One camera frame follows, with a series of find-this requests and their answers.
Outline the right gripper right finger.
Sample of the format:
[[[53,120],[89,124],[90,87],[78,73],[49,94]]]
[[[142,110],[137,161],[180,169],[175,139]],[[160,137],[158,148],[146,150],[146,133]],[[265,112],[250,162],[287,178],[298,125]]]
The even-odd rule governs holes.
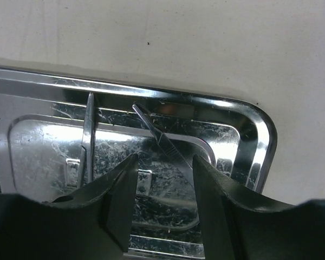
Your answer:
[[[325,199],[268,198],[198,155],[193,178],[206,259],[325,259]]]

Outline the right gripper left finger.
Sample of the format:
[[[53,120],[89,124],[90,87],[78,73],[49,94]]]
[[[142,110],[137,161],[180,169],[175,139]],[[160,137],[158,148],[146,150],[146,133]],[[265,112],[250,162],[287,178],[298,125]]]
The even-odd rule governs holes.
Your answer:
[[[0,259],[122,259],[128,251],[138,156],[52,202],[0,193]]]

